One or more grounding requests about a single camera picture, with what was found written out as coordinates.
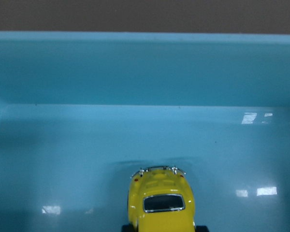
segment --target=glossy surface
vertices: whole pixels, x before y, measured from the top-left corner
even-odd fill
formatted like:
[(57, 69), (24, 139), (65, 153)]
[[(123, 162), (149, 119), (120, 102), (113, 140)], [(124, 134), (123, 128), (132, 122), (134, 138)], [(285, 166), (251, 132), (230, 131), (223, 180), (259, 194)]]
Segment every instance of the glossy surface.
[[(128, 218), (135, 231), (195, 231), (194, 197), (183, 175), (180, 171), (175, 174), (169, 168), (156, 168), (132, 178), (128, 196)], [(167, 208), (146, 211), (146, 199), (165, 195), (181, 198), (181, 208), (174, 211), (166, 210)]]
[(0, 232), (119, 231), (160, 164), (197, 225), (290, 232), (290, 37), (0, 32)]

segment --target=chrome trim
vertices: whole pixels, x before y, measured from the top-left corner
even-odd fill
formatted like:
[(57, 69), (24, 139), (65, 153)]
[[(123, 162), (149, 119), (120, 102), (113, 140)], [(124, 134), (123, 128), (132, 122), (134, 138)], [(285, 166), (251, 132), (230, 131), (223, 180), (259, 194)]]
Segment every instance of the chrome trim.
[(184, 175), (186, 174), (186, 172), (184, 172), (183, 170), (177, 168), (176, 166), (173, 166), (173, 167), (171, 167), (171, 166), (152, 166), (152, 167), (148, 167), (148, 168), (145, 168), (145, 169), (140, 168), (140, 170), (135, 172), (130, 178), (133, 178), (137, 174), (139, 174), (140, 177), (142, 177), (144, 173), (147, 173), (147, 172), (155, 170), (155, 169), (172, 170), (174, 174), (177, 174), (177, 172), (181, 172)]
[[(144, 201), (147, 198), (151, 198), (151, 197), (155, 197), (155, 196), (178, 196), (182, 199), (183, 202), (183, 207), (178, 207), (178, 208), (172, 208), (172, 209), (151, 209), (151, 210), (145, 210), (145, 205), (144, 205)], [(143, 210), (145, 213), (157, 213), (157, 212), (170, 212), (170, 211), (180, 211), (186, 208), (186, 204), (183, 198), (183, 195), (181, 194), (175, 194), (175, 193), (167, 193), (167, 194), (157, 194), (157, 195), (150, 195), (147, 197), (143, 198)]]

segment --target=car wheel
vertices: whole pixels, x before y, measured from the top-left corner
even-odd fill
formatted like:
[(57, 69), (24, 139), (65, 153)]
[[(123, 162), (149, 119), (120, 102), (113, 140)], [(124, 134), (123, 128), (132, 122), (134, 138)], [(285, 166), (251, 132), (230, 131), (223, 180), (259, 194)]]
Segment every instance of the car wheel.
[(209, 232), (209, 230), (207, 226), (196, 226), (195, 232)]
[(123, 225), (121, 227), (121, 232), (135, 232), (135, 231), (134, 231), (134, 227), (131, 224), (129, 224), (129, 225)]

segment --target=gray background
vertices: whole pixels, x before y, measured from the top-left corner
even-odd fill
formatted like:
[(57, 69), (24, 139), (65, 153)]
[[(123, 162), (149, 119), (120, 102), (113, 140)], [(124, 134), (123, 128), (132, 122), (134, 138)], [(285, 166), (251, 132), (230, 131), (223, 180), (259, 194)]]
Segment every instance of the gray background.
[(290, 34), (290, 0), (0, 0), (0, 30)]

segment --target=toy car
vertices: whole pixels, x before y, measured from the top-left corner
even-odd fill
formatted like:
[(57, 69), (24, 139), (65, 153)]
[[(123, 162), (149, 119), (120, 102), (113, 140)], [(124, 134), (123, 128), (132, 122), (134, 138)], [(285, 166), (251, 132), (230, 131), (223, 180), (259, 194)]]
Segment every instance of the toy car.
[(122, 232), (195, 232), (194, 197), (177, 167), (140, 169), (128, 194), (129, 225)]

